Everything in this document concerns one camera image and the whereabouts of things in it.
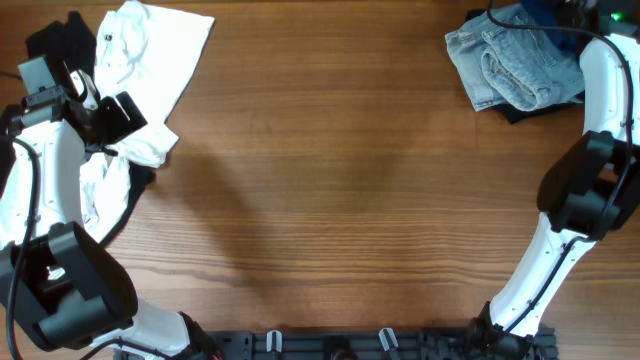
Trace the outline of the blue polo shirt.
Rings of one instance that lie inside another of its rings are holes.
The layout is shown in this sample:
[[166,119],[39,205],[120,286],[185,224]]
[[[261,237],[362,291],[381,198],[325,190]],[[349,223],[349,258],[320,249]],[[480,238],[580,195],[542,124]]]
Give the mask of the blue polo shirt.
[[[572,9],[566,0],[520,0],[520,4],[538,26],[571,25]],[[545,30],[545,34],[559,50],[576,49],[576,36],[571,33]]]

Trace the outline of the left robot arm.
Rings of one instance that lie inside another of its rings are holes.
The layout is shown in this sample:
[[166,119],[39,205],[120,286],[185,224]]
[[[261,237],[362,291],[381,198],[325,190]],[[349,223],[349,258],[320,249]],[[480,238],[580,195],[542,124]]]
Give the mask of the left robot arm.
[[19,67],[27,95],[1,127],[1,217],[14,228],[1,251],[6,335],[22,330],[40,349],[91,358],[218,359],[215,341],[189,316],[139,299],[126,270],[82,223],[80,168],[144,127],[127,93],[100,96],[59,58]]

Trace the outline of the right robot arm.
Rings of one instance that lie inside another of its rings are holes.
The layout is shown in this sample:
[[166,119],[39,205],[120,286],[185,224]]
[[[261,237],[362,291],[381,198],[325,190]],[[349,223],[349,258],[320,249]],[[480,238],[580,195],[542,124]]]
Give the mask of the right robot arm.
[[516,122],[582,104],[581,138],[543,177],[532,240],[456,342],[467,359],[545,359],[540,321],[575,264],[639,204],[639,27],[621,1],[489,5],[447,34],[475,110]]

